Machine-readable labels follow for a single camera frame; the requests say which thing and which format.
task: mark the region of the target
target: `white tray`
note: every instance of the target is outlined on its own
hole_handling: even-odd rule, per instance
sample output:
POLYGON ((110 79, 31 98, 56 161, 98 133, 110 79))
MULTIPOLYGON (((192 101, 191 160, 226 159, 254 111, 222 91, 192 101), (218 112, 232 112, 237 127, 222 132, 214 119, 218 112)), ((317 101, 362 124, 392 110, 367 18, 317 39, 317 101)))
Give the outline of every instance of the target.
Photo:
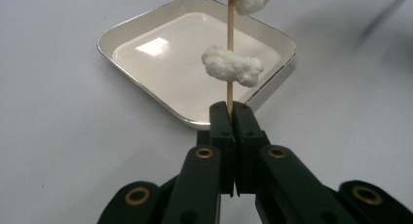
MULTIPOLYGON (((120 23, 101 35, 100 52, 173 115, 192 128, 209 127, 209 107, 226 99, 226 83, 209 77, 201 55, 226 48, 227 7, 214 0, 177 0, 120 23)), ((262 22, 235 14, 234 52, 256 56, 265 70, 255 88, 234 84, 234 100, 256 109, 263 88, 278 86, 296 48, 291 39, 262 22)))

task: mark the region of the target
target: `white table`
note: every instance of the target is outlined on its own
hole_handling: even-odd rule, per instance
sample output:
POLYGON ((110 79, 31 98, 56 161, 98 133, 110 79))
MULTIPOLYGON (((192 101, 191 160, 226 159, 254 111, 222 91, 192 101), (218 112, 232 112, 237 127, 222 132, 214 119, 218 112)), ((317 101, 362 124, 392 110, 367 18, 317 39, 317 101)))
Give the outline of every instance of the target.
MULTIPOLYGON (((172 1, 0 0, 2 224, 95 223, 124 185, 179 173, 196 131, 95 45, 172 1)), ((394 1, 271 0, 252 15, 298 48, 256 118, 323 184, 364 180, 413 210, 413 0, 394 1)), ((221 223, 260 223, 253 199, 223 197, 221 223)))

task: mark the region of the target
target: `wooden skewer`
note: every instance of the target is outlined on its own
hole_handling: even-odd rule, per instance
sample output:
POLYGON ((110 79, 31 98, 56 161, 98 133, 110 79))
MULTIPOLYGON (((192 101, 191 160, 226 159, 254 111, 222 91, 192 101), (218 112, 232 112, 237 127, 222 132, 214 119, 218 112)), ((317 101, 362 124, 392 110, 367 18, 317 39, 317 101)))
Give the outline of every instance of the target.
MULTIPOLYGON (((227 34, 227 50, 234 50, 234 6, 236 0, 228 0, 228 34, 227 34)), ((232 122, 233 113, 233 83, 227 82, 227 111, 232 122)))

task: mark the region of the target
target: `tray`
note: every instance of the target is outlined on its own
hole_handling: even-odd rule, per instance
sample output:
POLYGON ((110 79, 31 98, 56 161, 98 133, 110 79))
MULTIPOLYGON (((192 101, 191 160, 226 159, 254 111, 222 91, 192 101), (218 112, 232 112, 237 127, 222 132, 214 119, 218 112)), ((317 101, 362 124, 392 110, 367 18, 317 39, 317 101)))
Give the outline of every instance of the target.
MULTIPOLYGON (((177 0, 114 26, 97 47, 183 123, 205 130, 209 107, 226 99, 226 83, 207 75, 201 55, 213 45, 226 48, 226 18, 227 6, 214 0, 177 0)), ((292 71, 296 48, 255 19, 235 14, 234 22, 234 52, 259 57, 265 67, 255 88, 234 84, 234 100, 255 110, 264 88, 276 88, 292 71)))

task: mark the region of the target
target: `cotton ball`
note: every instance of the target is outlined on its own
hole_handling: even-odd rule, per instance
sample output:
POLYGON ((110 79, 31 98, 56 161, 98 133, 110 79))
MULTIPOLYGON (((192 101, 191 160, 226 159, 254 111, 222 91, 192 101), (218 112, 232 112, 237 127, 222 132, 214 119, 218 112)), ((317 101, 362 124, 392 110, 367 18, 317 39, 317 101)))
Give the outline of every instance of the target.
POLYGON ((241 16, 258 12, 265 7, 269 0, 237 0, 236 9, 241 16))
POLYGON ((264 70, 261 60, 257 57, 237 56, 231 51, 215 46, 206 49, 202 59, 209 76, 226 82, 237 81, 249 88, 258 84, 258 75, 264 70))

